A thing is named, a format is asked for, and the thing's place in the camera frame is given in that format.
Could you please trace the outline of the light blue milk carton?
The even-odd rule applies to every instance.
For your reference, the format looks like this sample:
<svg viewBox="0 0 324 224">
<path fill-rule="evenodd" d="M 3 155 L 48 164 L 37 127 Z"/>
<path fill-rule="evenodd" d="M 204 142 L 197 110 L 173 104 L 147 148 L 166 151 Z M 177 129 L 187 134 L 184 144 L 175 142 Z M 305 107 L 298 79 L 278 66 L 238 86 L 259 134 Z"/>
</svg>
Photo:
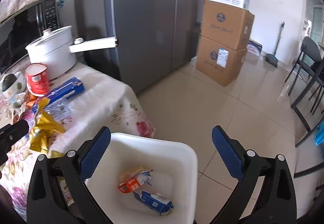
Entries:
<svg viewBox="0 0 324 224">
<path fill-rule="evenodd" d="M 19 107 L 19 106 L 23 105 L 28 100 L 28 98 L 29 98 L 29 96 L 28 96 L 27 92 L 18 93 L 12 97 L 12 99 L 10 100 L 10 103 L 14 107 Z"/>
</svg>

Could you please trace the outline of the orange peel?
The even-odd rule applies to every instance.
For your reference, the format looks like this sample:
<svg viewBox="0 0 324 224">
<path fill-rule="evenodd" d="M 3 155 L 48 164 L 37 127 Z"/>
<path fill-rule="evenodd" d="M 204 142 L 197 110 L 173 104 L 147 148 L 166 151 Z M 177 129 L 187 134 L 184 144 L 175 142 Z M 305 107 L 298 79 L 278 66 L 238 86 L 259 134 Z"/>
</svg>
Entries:
<svg viewBox="0 0 324 224">
<path fill-rule="evenodd" d="M 37 96 L 33 95 L 32 93 L 28 93 L 28 98 L 26 100 L 26 106 L 31 109 L 36 100 L 38 99 Z"/>
</svg>

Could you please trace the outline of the yellow snack wrapper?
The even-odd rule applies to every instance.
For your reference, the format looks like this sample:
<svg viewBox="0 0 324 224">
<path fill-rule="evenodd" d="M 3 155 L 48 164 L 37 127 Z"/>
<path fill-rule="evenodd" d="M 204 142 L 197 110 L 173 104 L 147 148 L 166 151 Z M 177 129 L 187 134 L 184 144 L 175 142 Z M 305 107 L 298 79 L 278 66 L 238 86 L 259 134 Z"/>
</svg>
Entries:
<svg viewBox="0 0 324 224">
<path fill-rule="evenodd" d="M 65 133 L 66 129 L 45 111 L 50 99 L 43 98 L 38 102 L 37 112 L 34 116 L 35 124 L 29 132 L 30 149 L 43 154 L 49 151 L 49 138 L 55 133 Z"/>
</svg>

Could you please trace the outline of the clear crushed plastic bottle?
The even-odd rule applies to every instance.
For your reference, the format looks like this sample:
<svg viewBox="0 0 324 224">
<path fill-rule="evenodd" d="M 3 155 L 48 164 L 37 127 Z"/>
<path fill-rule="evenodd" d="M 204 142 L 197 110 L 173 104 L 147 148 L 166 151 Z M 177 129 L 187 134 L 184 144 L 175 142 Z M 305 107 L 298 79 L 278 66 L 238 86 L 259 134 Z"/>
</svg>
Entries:
<svg viewBox="0 0 324 224">
<path fill-rule="evenodd" d="M 72 118 L 72 108 L 65 98 L 58 99 L 49 104 L 45 107 L 45 111 L 58 123 Z"/>
</svg>

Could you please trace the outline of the red instant noodle cup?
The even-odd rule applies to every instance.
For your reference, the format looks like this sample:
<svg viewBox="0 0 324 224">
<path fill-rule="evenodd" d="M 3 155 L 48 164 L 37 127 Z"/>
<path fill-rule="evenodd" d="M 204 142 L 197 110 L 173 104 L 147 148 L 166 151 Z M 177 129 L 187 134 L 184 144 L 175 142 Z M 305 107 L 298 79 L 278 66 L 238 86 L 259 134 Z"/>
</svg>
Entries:
<svg viewBox="0 0 324 224">
<path fill-rule="evenodd" d="M 49 92 L 47 67 L 41 63 L 30 64 L 25 71 L 29 91 L 36 96 L 43 96 Z"/>
</svg>

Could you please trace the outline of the orange white carton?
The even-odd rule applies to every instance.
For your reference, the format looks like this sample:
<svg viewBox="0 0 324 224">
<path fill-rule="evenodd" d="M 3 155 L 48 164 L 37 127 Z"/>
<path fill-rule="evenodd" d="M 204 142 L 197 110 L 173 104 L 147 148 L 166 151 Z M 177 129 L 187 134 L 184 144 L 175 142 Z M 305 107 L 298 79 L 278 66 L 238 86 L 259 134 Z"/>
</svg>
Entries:
<svg viewBox="0 0 324 224">
<path fill-rule="evenodd" d="M 122 171 L 118 175 L 118 190 L 121 193 L 131 193 L 141 188 L 143 185 L 150 185 L 151 173 L 153 170 L 146 170 L 144 167 L 136 167 Z"/>
</svg>

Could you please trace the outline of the blue cracker box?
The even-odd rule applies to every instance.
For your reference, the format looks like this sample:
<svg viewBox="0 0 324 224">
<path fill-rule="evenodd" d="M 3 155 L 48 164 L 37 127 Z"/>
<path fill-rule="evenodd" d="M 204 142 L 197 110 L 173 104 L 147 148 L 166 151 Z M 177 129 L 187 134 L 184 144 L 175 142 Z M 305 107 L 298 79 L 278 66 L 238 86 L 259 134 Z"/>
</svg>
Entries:
<svg viewBox="0 0 324 224">
<path fill-rule="evenodd" d="M 71 79 L 67 80 L 66 82 L 62 83 L 61 85 L 57 86 L 56 88 L 52 89 L 46 95 L 39 97 L 32 106 L 32 112 L 35 114 L 37 112 L 38 103 L 43 98 L 49 99 L 49 104 L 54 103 L 55 101 L 65 98 L 70 99 L 81 92 L 84 92 L 85 88 L 81 80 L 76 77 L 72 77 Z"/>
</svg>

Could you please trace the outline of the dark blue milk carton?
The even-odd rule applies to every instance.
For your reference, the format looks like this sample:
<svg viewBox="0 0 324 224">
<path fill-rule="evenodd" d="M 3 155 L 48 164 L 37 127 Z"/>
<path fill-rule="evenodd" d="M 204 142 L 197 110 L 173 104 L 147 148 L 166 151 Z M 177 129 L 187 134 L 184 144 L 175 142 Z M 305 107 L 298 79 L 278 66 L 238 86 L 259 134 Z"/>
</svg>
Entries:
<svg viewBox="0 0 324 224">
<path fill-rule="evenodd" d="M 151 194 L 147 191 L 133 192 L 134 197 L 150 208 L 160 216 L 168 215 L 174 209 L 174 205 L 170 199 L 164 198 L 161 194 Z"/>
</svg>

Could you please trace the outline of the white trash bin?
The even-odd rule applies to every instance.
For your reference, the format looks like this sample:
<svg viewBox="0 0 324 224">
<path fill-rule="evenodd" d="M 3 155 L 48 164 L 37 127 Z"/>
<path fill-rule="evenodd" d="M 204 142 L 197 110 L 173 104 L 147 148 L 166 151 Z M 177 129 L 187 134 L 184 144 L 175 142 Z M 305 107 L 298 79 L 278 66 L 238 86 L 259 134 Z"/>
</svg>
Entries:
<svg viewBox="0 0 324 224">
<path fill-rule="evenodd" d="M 174 208 L 166 216 L 118 190 L 119 174 L 143 167 L 151 181 L 141 187 L 161 194 Z M 198 159 L 180 142 L 112 133 L 110 145 L 92 177 L 85 181 L 96 202 L 113 223 L 193 223 L 197 197 Z"/>
</svg>

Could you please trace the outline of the dark green squash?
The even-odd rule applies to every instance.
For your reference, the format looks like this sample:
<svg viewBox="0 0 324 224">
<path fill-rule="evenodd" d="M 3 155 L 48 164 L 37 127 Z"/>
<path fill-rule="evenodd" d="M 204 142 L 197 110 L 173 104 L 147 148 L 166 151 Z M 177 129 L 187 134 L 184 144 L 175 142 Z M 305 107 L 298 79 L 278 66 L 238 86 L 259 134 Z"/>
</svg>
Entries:
<svg viewBox="0 0 324 224">
<path fill-rule="evenodd" d="M 14 74 L 8 74 L 4 77 L 2 81 L 2 91 L 5 92 L 7 89 L 9 89 L 12 84 L 16 82 L 17 78 Z"/>
</svg>

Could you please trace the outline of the white electric cooking pot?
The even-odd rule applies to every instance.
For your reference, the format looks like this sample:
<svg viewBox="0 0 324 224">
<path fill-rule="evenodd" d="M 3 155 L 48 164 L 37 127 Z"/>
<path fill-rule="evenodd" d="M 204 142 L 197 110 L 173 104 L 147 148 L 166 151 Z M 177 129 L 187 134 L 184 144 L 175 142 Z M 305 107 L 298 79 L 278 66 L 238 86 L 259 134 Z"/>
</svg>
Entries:
<svg viewBox="0 0 324 224">
<path fill-rule="evenodd" d="M 71 69 L 77 61 L 79 52 L 116 48 L 117 37 L 106 37 L 85 41 L 72 38 L 72 26 L 57 30 L 46 29 L 43 35 L 26 46 L 30 63 L 46 66 L 49 80 L 61 76 Z"/>
</svg>

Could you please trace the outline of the floral tablecloth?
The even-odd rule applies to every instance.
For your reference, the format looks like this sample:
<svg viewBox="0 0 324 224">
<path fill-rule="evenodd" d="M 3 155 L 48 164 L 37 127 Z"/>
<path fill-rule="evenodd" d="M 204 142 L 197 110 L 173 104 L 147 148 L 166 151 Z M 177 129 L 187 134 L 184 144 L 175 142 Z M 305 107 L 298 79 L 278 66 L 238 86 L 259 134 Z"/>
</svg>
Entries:
<svg viewBox="0 0 324 224">
<path fill-rule="evenodd" d="M 122 132 L 152 138 L 155 128 L 132 88 L 100 71 L 76 63 L 65 75 L 54 81 L 54 87 L 76 77 L 84 85 L 84 92 L 68 100 L 71 116 L 63 121 L 64 134 L 53 135 L 48 156 L 77 150 L 91 139 L 102 126 L 112 132 Z M 1 166 L 1 186 L 10 195 L 14 210 L 26 219 L 28 189 L 33 167 L 39 153 L 30 149 L 30 141 L 22 138 L 11 148 L 7 162 Z"/>
</svg>

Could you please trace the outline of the broom with dustpan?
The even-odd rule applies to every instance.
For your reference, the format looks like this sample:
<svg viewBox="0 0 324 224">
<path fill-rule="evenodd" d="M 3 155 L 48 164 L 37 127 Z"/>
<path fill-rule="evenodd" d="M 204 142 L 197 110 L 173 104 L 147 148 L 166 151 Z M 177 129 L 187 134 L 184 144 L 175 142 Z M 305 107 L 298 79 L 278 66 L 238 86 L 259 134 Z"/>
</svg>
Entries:
<svg viewBox="0 0 324 224">
<path fill-rule="evenodd" d="M 279 33 L 278 33 L 278 37 L 276 39 L 275 48 L 273 50 L 273 53 L 268 53 L 265 56 L 265 61 L 268 62 L 270 65 L 272 65 L 275 68 L 278 67 L 278 59 L 276 57 L 276 52 L 277 52 L 277 49 L 279 47 L 279 43 L 280 43 L 281 38 L 282 38 L 282 32 L 284 30 L 284 27 L 285 27 L 285 22 L 283 21 L 281 23 L 281 25 L 280 25 L 280 28 L 279 28 Z"/>
</svg>

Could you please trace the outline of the cardboard box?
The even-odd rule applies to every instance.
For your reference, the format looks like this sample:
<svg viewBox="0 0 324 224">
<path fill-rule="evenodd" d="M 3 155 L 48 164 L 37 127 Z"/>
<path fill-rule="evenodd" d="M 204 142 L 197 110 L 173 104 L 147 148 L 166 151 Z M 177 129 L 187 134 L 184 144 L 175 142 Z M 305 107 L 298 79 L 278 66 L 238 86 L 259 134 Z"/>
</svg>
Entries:
<svg viewBox="0 0 324 224">
<path fill-rule="evenodd" d="M 233 50 L 247 47 L 255 15 L 248 10 L 205 0 L 201 35 Z"/>
<path fill-rule="evenodd" d="M 207 37 L 200 37 L 196 69 L 223 87 L 239 76 L 247 49 L 233 50 Z"/>
</svg>

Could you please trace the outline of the black dining chair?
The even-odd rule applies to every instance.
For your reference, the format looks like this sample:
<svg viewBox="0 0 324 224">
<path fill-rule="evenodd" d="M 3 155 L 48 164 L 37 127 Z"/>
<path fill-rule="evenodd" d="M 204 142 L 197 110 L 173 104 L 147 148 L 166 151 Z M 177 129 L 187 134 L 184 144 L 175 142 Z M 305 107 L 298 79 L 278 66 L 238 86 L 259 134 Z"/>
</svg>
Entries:
<svg viewBox="0 0 324 224">
<path fill-rule="evenodd" d="M 296 59 L 295 63 L 293 64 L 293 67 L 285 80 L 285 82 L 288 81 L 294 69 L 296 68 L 296 66 L 298 66 L 296 69 L 295 78 L 293 80 L 293 83 L 291 84 L 291 88 L 288 91 L 289 96 L 293 91 L 297 78 L 299 78 L 300 71 L 305 71 L 308 74 L 309 78 L 313 78 L 322 60 L 323 58 L 321 57 L 321 52 L 318 44 L 310 37 L 304 37 L 302 45 L 300 47 L 300 54 Z"/>
</svg>

